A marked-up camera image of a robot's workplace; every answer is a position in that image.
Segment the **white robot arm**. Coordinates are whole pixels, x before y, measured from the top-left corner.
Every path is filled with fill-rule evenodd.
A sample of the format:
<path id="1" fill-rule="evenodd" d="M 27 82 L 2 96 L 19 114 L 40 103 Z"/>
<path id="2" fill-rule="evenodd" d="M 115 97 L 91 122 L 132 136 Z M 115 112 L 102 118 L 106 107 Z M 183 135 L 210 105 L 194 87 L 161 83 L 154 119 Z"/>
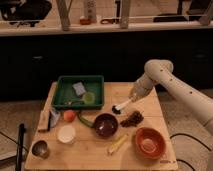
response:
<path id="1" fill-rule="evenodd" d="M 203 127 L 213 135 L 213 99 L 184 83 L 172 74 L 169 60 L 149 60 L 144 74 L 133 84 L 129 98 L 135 102 L 146 97 L 157 84 L 163 86 L 175 99 L 185 104 Z"/>

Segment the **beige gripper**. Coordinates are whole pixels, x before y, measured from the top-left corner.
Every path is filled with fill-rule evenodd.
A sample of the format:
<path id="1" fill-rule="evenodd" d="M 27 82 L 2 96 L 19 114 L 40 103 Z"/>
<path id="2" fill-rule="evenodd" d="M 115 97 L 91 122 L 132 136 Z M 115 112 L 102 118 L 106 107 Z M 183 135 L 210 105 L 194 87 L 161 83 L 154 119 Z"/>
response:
<path id="1" fill-rule="evenodd" d="M 132 102 L 136 102 L 144 97 L 146 97 L 151 92 L 150 89 L 144 88 L 139 83 L 134 83 L 132 89 L 129 93 L 129 99 Z"/>

